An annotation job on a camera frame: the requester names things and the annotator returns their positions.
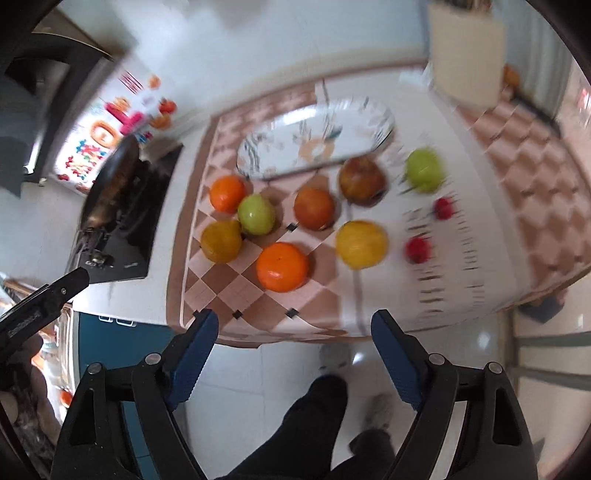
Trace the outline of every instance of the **oval plate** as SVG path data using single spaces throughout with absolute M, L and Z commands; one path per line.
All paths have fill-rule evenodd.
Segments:
M 260 125 L 238 148 L 238 171 L 268 180 L 320 168 L 378 148 L 394 130 L 392 112 L 365 98 L 338 99 Z

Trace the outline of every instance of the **shoe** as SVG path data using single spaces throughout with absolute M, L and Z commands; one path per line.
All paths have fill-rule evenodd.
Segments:
M 320 348 L 320 373 L 344 377 L 353 364 L 348 343 L 325 343 Z
M 372 398 L 368 405 L 363 430 L 388 430 L 394 418 L 394 395 L 382 393 Z

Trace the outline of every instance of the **brown and pink tablecloth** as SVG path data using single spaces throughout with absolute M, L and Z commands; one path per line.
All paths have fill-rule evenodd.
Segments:
M 456 109 L 434 92 L 397 84 L 399 73 L 386 69 L 303 83 L 212 120 L 178 222 L 169 325 L 186 328 L 193 311 L 210 308 L 220 320 L 219 342 L 229 345 L 330 341 L 367 336 L 371 313 L 385 307 L 405 330 L 419 330 L 543 296 L 589 271 L 591 190 L 563 142 L 522 107 L 502 100 L 486 112 Z M 296 193 L 307 184 L 336 192 L 337 167 L 253 181 L 253 191 L 272 201 L 281 221 L 268 236 L 246 238 L 233 262 L 209 262 L 200 251 L 200 234 L 227 218 L 211 207 L 209 187 L 235 171 L 244 136 L 281 113 L 360 94 L 387 103 L 398 122 L 395 141 L 379 159 L 392 183 L 387 197 L 369 210 L 343 202 L 333 228 L 312 232 L 293 217 Z M 431 200 L 404 188 L 405 155 L 422 145 L 440 150 L 448 162 L 442 193 L 456 199 L 453 222 L 434 222 Z M 335 229 L 361 218 L 387 227 L 391 252 L 379 267 L 353 273 L 336 257 Z M 413 267 L 401 258 L 401 245 L 418 233 L 433 238 L 435 254 L 427 265 Z M 310 257 L 311 278 L 294 292 L 266 291 L 256 278 L 259 253 L 275 241 L 295 243 Z

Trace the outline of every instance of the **cabinet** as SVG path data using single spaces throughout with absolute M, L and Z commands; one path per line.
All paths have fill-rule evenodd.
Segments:
M 174 336 L 172 329 L 160 325 L 127 322 L 113 318 L 79 314 L 78 357 L 80 376 L 94 362 L 106 368 L 137 364 L 149 353 L 162 352 Z M 157 480 L 148 446 L 132 402 L 124 402 L 125 421 L 144 480 Z

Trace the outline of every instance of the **tangerine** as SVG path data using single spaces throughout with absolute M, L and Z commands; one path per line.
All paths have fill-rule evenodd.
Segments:
M 326 190 L 304 187 L 295 199 L 295 219 L 301 226 L 310 230 L 322 230 L 334 220 L 335 203 Z
M 246 186 L 237 175 L 226 175 L 213 182 L 209 201 L 218 212 L 236 213 L 238 205 L 246 196 Z
M 70 408 L 73 398 L 74 396 L 67 390 L 62 390 L 60 392 L 60 402 L 65 406 L 65 408 Z
M 285 242 L 266 247 L 256 261 L 256 276 L 261 285 L 280 293 L 301 287 L 308 270 L 308 257 L 295 245 Z

